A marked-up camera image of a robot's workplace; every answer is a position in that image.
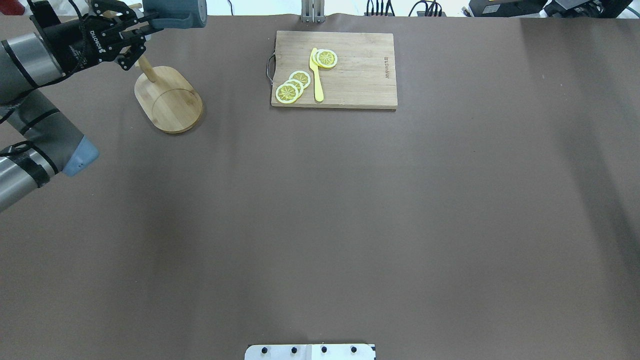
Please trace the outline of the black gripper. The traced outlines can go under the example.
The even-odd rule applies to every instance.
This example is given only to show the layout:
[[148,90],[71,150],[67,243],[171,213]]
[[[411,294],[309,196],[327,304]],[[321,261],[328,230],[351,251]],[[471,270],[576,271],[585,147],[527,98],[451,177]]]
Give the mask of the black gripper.
[[[158,32],[151,25],[158,14],[143,7],[141,0],[32,0],[30,18],[66,75],[112,61],[114,48],[115,62],[128,71]],[[114,47],[112,34],[119,38]]]

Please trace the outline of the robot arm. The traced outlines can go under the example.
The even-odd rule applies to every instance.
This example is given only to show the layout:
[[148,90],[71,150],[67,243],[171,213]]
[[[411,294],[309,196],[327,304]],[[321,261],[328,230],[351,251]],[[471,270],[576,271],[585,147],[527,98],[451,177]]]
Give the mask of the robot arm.
[[62,22],[50,2],[29,1],[35,32],[1,42],[1,121],[23,136],[0,161],[0,207],[6,210],[59,173],[69,177],[99,157],[89,138],[41,92],[101,63],[132,68],[157,32],[155,11],[93,0],[87,14]]

